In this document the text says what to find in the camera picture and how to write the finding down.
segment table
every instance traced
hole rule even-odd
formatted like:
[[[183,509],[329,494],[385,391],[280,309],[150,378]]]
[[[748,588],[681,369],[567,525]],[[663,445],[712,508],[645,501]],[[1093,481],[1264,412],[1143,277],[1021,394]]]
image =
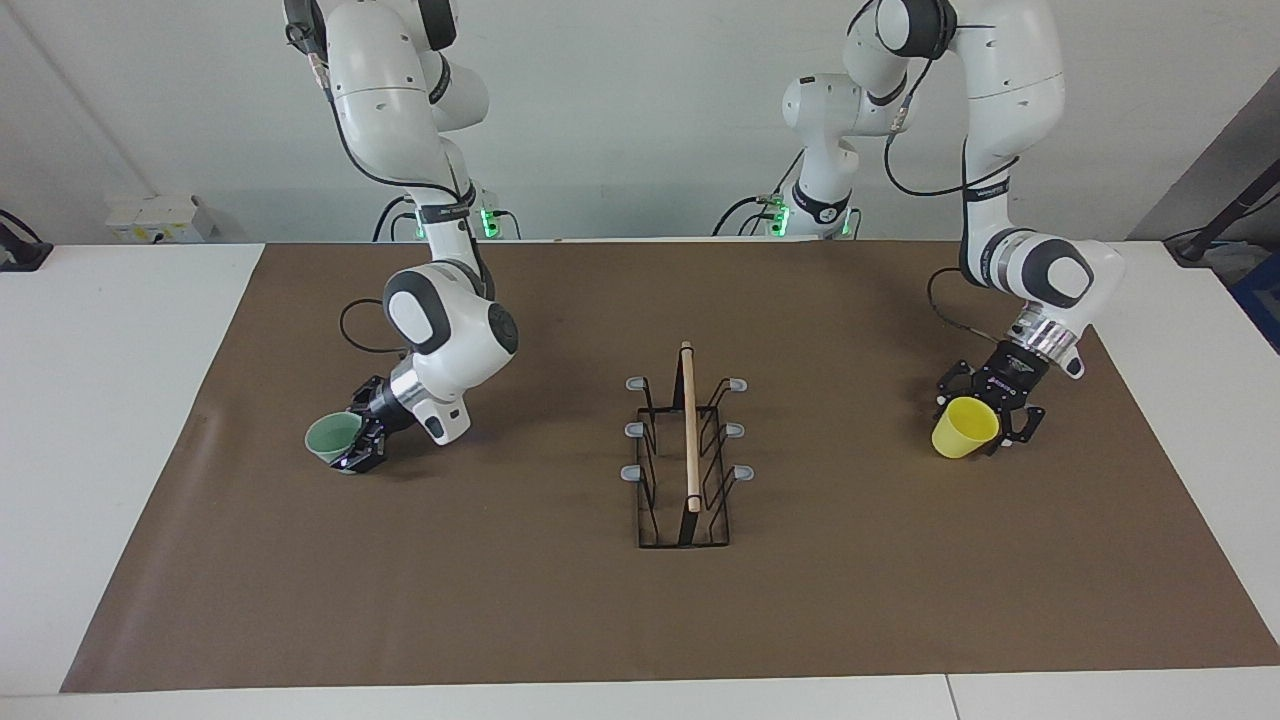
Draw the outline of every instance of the table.
[[[1280,357],[1158,243],[1098,322],[1115,364],[1280,635]],[[1280,669],[52,697],[261,246],[61,247],[0,282],[0,716],[1274,717]]]

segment robotic arm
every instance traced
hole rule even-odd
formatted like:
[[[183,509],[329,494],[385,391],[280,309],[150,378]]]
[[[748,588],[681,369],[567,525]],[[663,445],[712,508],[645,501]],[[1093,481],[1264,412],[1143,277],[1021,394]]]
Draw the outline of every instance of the robotic arm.
[[[489,109],[480,77],[440,54],[457,37],[449,0],[285,0],[289,44],[311,63],[351,161],[367,178],[412,199],[431,263],[388,282],[383,307],[411,352],[390,377],[355,396],[357,441],[334,461],[367,471],[392,433],[420,424],[438,445],[470,427],[463,393],[515,356],[520,334],[494,302],[494,284],[471,229],[476,188],[462,151],[442,131],[479,123]]]
[[[1057,29],[1046,0],[870,0],[850,24],[837,76],[801,78],[785,114],[805,142],[799,181],[787,190],[790,228],[831,236],[847,205],[856,154],[846,136],[908,128],[915,88],[908,63],[951,50],[965,69],[969,137],[964,151],[960,268],[977,286],[1025,301],[1023,313],[980,370],[960,363],[940,382],[941,404],[983,400],[1001,419],[991,447],[1030,439],[1043,410],[1027,404],[1048,368],[1084,375],[1076,343],[1124,277],[1124,260],[1097,241],[1037,232],[1009,218],[1010,168],[1062,117],[1065,83]],[[956,387],[955,380],[968,383]],[[1012,414],[1027,410],[1015,428]]]

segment brown paper mat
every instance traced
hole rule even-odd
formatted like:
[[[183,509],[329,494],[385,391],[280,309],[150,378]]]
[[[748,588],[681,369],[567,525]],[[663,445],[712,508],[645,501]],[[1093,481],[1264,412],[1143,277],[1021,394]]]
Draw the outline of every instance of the brown paper mat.
[[[1037,391],[1032,447],[932,454],[931,384],[989,354],[925,302],[952,245],[490,247],[524,347],[475,428],[339,477],[302,434],[394,357],[338,311],[425,256],[266,250],[64,691],[1280,664],[1096,338],[1087,379]],[[639,551],[623,380],[664,396],[686,338],[704,384],[750,380],[724,411],[759,479],[731,548]]]

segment green led light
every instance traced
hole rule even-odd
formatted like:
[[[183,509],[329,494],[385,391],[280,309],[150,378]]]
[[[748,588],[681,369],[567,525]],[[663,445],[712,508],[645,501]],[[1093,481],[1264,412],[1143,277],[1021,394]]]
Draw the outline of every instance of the green led light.
[[[786,205],[783,205],[778,210],[778,214],[774,215],[773,227],[769,228],[769,229],[773,232],[774,237],[786,237],[786,234],[787,234],[787,223],[790,223],[790,222],[791,222],[791,208],[787,208]]]
[[[486,238],[493,240],[502,234],[502,227],[498,224],[498,218],[493,214],[493,210],[481,208],[480,220],[484,223],[484,236]]]

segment wooden rod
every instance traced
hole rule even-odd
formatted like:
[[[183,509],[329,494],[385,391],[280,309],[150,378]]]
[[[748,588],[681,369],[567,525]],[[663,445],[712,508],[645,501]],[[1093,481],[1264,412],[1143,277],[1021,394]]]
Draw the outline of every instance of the wooden rod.
[[[685,370],[685,471],[689,475],[689,511],[703,511],[701,452],[698,443],[698,391],[694,388],[694,346],[680,346],[680,364]]]

